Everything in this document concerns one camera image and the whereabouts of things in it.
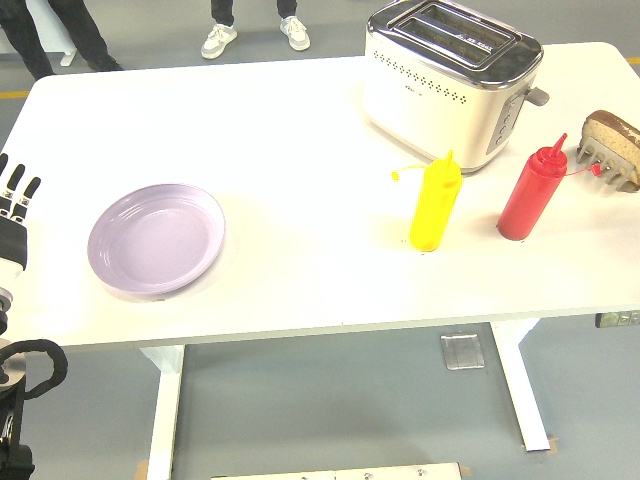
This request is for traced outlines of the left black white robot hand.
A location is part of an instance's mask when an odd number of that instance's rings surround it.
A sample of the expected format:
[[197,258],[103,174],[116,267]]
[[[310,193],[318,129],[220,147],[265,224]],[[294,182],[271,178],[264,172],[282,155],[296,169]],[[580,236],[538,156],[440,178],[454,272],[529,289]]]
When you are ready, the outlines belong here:
[[26,270],[28,233],[25,219],[41,179],[25,180],[26,166],[17,164],[1,177],[1,290],[9,292]]

